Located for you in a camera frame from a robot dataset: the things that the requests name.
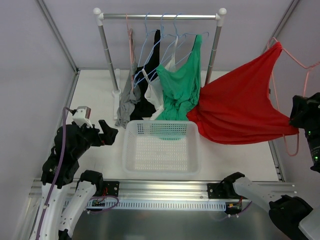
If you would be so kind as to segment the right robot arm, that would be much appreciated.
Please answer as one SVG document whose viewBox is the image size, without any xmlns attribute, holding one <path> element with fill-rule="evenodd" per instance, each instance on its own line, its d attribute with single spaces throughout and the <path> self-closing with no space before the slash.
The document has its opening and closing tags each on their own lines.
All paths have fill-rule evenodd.
<svg viewBox="0 0 320 240">
<path fill-rule="evenodd" d="M 310 97 L 295 95 L 289 124 L 303 129 L 313 165 L 320 171 L 320 94 Z M 244 197 L 265 210 L 273 224 L 291 240 L 320 238 L 320 209 L 312 208 L 298 196 L 280 195 L 254 183 L 244 174 L 235 172 L 217 187 L 228 198 Z"/>
</svg>

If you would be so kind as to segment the green tank top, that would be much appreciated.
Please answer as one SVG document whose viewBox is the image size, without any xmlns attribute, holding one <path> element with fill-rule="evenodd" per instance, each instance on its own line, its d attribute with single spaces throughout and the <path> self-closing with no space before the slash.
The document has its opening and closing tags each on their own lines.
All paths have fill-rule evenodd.
<svg viewBox="0 0 320 240">
<path fill-rule="evenodd" d="M 186 62 L 178 70 L 169 71 L 162 65 L 157 67 L 164 107 L 157 121 L 187 121 L 187 114 L 198 104 L 202 85 L 202 43 L 203 37 L 196 35 Z"/>
</svg>

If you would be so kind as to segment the red tank top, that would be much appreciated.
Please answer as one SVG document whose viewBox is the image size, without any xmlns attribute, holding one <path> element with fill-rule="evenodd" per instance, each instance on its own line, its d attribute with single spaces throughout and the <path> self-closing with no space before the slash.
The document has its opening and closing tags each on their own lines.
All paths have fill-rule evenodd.
<svg viewBox="0 0 320 240">
<path fill-rule="evenodd" d="M 198 104 L 187 118 L 203 137 L 218 144 L 246 145 L 299 133 L 269 97 L 271 74 L 282 49 L 277 42 L 200 89 Z"/>
</svg>

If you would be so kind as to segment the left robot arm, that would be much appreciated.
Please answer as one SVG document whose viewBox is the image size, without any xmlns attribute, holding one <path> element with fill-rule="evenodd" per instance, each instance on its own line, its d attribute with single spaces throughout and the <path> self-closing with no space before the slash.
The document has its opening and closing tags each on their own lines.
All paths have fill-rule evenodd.
<svg viewBox="0 0 320 240">
<path fill-rule="evenodd" d="M 42 166 L 41 202 L 31 240 L 70 240 L 87 203 L 100 197 L 104 190 L 101 172 L 85 170 L 77 182 L 75 193 L 64 207 L 71 190 L 80 157 L 91 147 L 111 146 L 118 134 L 116 128 L 99 120 L 100 129 L 78 126 L 75 122 L 63 124 L 56 131 L 54 145 Z"/>
</svg>

